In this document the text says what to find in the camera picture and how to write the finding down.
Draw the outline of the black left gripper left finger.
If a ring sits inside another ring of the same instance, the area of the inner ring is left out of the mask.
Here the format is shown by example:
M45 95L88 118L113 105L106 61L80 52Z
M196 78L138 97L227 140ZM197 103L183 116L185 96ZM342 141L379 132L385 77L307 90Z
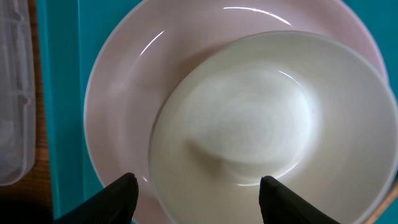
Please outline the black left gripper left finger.
M128 172L54 223L131 224L138 196L137 179Z

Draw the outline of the pale green bowl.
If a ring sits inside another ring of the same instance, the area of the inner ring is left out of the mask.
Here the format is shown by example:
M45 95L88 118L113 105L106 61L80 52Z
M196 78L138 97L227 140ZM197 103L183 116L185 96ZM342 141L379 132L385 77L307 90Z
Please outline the pale green bowl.
M252 35L201 63L152 129L150 180L172 223L260 223L271 176L340 223L362 223L397 172L397 102L333 39Z

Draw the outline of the wooden chopstick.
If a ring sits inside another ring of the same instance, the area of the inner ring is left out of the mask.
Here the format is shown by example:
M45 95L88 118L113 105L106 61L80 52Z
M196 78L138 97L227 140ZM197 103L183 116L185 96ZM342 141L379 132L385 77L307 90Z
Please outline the wooden chopstick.
M390 189L389 193L382 201L382 203L378 206L376 211L364 222L364 224L373 224L375 223L382 214L391 206L391 204L397 198L397 180L395 180L392 188Z

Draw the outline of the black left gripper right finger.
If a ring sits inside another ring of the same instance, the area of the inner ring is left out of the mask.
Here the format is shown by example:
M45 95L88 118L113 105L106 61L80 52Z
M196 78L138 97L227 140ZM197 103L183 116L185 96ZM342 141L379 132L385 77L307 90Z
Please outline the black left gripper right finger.
M339 224L269 175L261 179L259 206L264 224Z

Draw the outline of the pink plate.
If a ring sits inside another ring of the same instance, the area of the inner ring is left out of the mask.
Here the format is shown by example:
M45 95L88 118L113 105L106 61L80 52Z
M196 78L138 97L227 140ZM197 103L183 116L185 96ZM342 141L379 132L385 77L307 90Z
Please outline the pink plate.
M107 38L86 88L86 146L102 185L127 172L137 177L136 222L169 222L154 196L148 171L150 131L165 97L222 46L272 30L332 37L363 54L384 78L388 76L373 36L337 0L148 0L130 11Z

